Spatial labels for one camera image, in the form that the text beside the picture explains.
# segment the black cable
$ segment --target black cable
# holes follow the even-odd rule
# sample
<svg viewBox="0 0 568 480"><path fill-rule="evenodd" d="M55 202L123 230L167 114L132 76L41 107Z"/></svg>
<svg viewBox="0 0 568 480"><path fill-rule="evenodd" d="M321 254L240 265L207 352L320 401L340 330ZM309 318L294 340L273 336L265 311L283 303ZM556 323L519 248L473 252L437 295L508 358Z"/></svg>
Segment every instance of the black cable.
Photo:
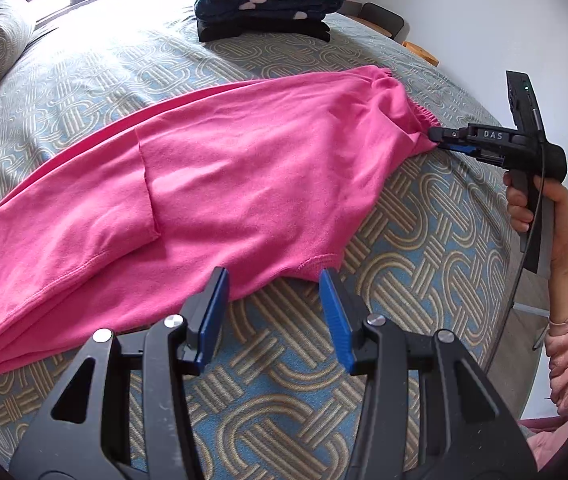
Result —
<svg viewBox="0 0 568 480"><path fill-rule="evenodd" d="M546 149L545 149L545 145L546 142L542 142L541 143L541 151L542 151L542 183L539 186L539 195L538 195L538 203L535 206L535 212L533 213L533 223L530 226L530 229L528 230L528 240L526 240L526 246L524 247L524 252L522 253L522 260L520 261L520 266L518 267L518 271L515 274L515 281L513 282L513 286L510 290L510 294L509 294L509 301L507 301L507 305L509 306L508 309L506 310L506 314L504 315L504 320L502 321L502 325L500 326L500 333L498 334L497 339L495 340L495 343L493 345L493 348L491 349L491 354L488 357L488 362L486 364L486 368L485 370L488 372L488 370L491 368L491 365L493 364L493 360L495 359L495 355L497 354L497 347L500 344L500 340L502 339L502 336L504 335L504 330L506 330L506 323L509 320L509 314L510 311L512 310L513 306L515 305L515 294L517 293L518 290L518 285L520 284L520 279L522 278L522 271L524 270L524 262L526 261L526 255L528 254L528 248L530 247L530 241L532 240L533 236L533 231L535 230L536 226L538 225L539 217L540 217L540 211L541 211L541 207L542 207L542 193L544 192L544 178L546 177Z"/></svg>

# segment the gray floor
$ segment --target gray floor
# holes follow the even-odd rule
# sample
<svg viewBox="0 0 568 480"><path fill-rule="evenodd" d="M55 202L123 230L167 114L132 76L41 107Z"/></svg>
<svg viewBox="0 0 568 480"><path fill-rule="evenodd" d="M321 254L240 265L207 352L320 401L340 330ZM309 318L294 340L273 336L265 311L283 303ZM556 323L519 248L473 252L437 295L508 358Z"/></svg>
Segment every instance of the gray floor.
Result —
<svg viewBox="0 0 568 480"><path fill-rule="evenodd" d="M518 244L519 239L514 237L511 252L513 257L506 279L507 292L512 286L520 262ZM547 281L524 270L515 301L548 310ZM539 354L543 351L532 351L532 346L545 326L546 320L541 317L511 310L497 354L488 371L493 386L516 418L519 418L524 410L538 369Z"/></svg>

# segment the folded black clothing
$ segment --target folded black clothing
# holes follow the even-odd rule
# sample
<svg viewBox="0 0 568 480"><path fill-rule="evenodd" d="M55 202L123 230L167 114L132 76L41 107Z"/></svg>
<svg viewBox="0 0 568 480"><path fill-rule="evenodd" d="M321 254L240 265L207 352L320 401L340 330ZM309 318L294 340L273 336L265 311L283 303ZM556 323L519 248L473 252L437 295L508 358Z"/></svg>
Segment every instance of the folded black clothing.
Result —
<svg viewBox="0 0 568 480"><path fill-rule="evenodd" d="M304 34L318 40L331 41L331 27L318 20L278 20L273 18L237 18L222 23L207 23L198 19L198 37L202 43L236 38L248 30L259 32L289 32Z"/></svg>

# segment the stack of folded clothes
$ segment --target stack of folded clothes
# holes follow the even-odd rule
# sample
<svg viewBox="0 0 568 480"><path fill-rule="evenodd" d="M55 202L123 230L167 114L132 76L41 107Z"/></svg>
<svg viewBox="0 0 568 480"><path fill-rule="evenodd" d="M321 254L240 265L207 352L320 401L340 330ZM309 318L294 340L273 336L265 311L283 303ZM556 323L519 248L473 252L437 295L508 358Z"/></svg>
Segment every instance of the stack of folded clothes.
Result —
<svg viewBox="0 0 568 480"><path fill-rule="evenodd" d="M322 20L343 0L193 0L202 43L234 38L247 30L296 32L330 41Z"/></svg>

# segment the forearm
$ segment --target forearm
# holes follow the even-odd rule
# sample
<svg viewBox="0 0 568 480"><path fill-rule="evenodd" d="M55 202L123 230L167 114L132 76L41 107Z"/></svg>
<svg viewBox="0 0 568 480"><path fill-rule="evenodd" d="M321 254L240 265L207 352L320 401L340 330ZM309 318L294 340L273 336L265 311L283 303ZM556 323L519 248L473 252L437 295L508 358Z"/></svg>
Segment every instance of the forearm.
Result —
<svg viewBox="0 0 568 480"><path fill-rule="evenodd" d="M550 319L564 323L568 319L568 247L562 251L562 259L551 264L551 278L548 280L550 298Z"/></svg>

